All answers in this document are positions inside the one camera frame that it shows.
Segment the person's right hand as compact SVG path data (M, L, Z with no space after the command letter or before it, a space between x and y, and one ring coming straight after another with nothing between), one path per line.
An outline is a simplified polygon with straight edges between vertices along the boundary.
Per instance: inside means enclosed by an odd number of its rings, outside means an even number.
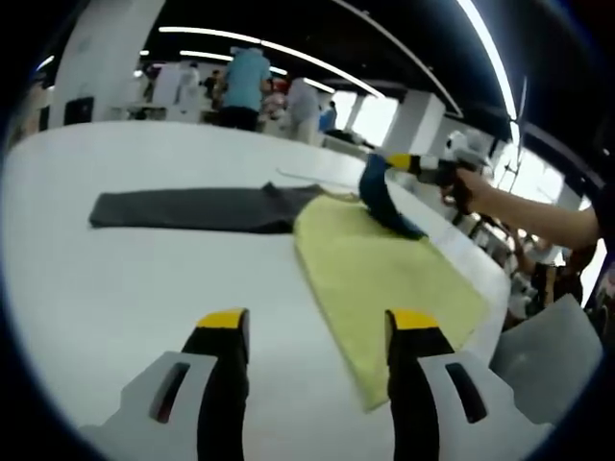
M480 173L457 167L440 188L441 199L444 205L454 206L460 213L468 215L477 209L476 204L488 186Z

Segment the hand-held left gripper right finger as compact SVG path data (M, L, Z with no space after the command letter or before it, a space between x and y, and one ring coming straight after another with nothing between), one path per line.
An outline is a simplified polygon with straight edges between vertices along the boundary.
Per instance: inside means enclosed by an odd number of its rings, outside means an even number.
M525 460L552 430L469 352L455 352L430 315L385 313L387 391L396 460Z

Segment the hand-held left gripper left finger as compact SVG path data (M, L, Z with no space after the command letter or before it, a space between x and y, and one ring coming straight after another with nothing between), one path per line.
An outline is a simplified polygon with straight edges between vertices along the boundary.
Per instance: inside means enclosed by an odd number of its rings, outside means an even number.
M121 391L120 405L82 436L107 460L241 460L249 395L249 311L202 318Z

